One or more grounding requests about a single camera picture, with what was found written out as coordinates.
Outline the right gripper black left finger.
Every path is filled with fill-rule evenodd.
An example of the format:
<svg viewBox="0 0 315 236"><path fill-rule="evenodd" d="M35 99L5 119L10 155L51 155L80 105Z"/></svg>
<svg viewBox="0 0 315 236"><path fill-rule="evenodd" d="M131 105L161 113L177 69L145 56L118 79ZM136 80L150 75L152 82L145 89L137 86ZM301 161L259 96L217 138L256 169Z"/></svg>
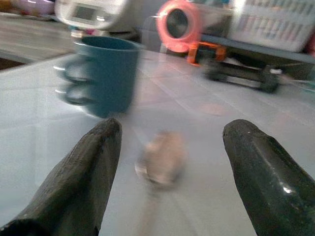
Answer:
<svg viewBox="0 0 315 236"><path fill-rule="evenodd" d="M3 236L96 236L118 166L122 126L102 120L51 170Z"/></svg>

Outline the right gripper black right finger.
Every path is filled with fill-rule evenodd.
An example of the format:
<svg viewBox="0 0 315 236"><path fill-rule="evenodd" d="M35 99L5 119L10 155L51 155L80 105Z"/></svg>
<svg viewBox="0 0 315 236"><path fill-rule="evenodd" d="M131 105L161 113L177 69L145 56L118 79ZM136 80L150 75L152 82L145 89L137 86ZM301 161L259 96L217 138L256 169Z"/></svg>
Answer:
<svg viewBox="0 0 315 236"><path fill-rule="evenodd" d="M315 181L283 146L248 120L222 133L234 181L258 236L313 236Z"/></svg>

